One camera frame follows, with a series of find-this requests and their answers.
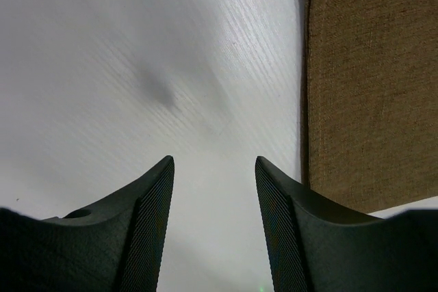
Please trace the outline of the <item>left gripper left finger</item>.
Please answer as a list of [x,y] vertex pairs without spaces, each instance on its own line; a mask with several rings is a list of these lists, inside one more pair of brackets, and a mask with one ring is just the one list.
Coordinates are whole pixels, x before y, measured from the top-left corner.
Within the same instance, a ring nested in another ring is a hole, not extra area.
[[155,291],[175,163],[65,217],[1,210],[2,291]]

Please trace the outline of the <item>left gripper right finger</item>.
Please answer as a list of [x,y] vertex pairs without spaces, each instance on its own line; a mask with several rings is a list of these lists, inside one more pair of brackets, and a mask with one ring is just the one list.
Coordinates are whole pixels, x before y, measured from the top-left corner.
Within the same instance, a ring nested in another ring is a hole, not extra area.
[[255,162],[275,291],[436,291],[437,211],[381,219]]

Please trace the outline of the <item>brown cloth napkin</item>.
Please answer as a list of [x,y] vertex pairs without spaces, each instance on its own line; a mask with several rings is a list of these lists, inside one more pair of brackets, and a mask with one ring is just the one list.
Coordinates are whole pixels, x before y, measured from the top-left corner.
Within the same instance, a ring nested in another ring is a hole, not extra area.
[[306,0],[308,184],[365,213],[437,195],[437,0]]

